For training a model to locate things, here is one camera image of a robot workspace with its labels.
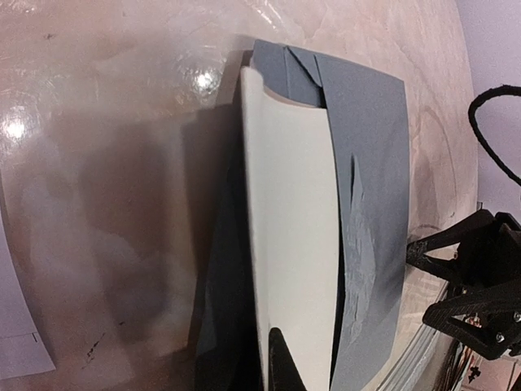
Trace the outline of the white sticker sheet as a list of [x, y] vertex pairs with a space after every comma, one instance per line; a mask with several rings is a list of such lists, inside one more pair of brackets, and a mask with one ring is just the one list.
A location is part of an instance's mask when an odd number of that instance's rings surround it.
[[5, 196], [1, 196], [1, 378], [53, 371], [55, 364], [30, 314], [7, 240]]

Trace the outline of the dark blue envelope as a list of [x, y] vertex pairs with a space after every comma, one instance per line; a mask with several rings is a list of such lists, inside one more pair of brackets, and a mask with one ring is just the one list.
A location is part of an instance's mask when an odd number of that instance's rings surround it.
[[[251, 62], [276, 95], [326, 111], [339, 206], [330, 383], [361, 390], [389, 359], [405, 276], [409, 126], [402, 80], [344, 59], [264, 40]], [[226, 166], [196, 350], [198, 390], [269, 390], [261, 372], [249, 236], [242, 95]]]

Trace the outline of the aluminium front rail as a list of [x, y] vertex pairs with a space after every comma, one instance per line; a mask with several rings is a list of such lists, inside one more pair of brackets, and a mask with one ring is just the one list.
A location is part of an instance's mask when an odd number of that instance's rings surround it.
[[379, 390], [413, 390], [431, 361], [438, 332], [422, 322], [429, 305], [444, 298], [447, 284], [427, 275], [409, 275], [402, 297], [391, 367]]

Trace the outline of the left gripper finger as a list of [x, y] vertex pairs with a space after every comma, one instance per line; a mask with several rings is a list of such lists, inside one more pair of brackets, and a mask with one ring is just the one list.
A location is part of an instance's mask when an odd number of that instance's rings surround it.
[[306, 391], [282, 331], [272, 327], [269, 331], [269, 391]]

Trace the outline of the cream letter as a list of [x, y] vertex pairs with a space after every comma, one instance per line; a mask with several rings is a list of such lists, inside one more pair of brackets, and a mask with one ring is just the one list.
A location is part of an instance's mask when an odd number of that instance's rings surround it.
[[243, 139], [256, 324], [263, 376], [278, 329], [303, 386], [330, 383], [339, 269], [339, 206], [326, 111], [241, 72]]

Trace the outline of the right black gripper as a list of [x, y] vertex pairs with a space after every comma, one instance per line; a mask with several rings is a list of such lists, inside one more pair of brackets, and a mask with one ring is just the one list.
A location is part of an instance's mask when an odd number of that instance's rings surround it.
[[[457, 245], [445, 260], [430, 255]], [[453, 281], [453, 298], [422, 317], [487, 360], [520, 355], [520, 225], [508, 213], [478, 210], [450, 228], [407, 245], [406, 263]]]

